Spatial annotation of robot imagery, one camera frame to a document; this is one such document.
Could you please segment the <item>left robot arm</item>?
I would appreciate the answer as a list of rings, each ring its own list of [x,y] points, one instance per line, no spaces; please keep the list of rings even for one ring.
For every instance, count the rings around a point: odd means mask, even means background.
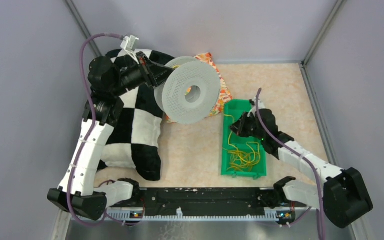
[[[137,60],[115,49],[96,57],[84,71],[88,93],[79,140],[66,174],[47,199],[78,220],[98,221],[107,208],[140,202],[140,185],[130,178],[96,186],[96,174],[110,167],[131,167],[145,180],[161,179],[158,140],[163,111],[154,88],[168,78],[166,53],[140,49]]]

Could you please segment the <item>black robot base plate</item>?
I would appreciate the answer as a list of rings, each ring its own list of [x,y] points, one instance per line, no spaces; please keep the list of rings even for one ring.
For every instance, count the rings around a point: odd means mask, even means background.
[[[268,210],[291,209],[273,188],[259,187],[143,188],[115,207],[145,210],[147,217],[174,216],[178,209],[186,217],[262,216]]]

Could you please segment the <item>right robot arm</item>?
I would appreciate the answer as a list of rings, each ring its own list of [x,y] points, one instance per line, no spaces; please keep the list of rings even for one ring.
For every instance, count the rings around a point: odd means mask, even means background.
[[[310,185],[295,177],[279,180],[273,192],[277,205],[287,206],[291,201],[306,204],[341,229],[373,210],[364,178],[357,169],[330,164],[304,149],[292,136],[279,130],[270,109],[244,112],[229,129],[238,137],[257,139],[267,154],[315,182]]]

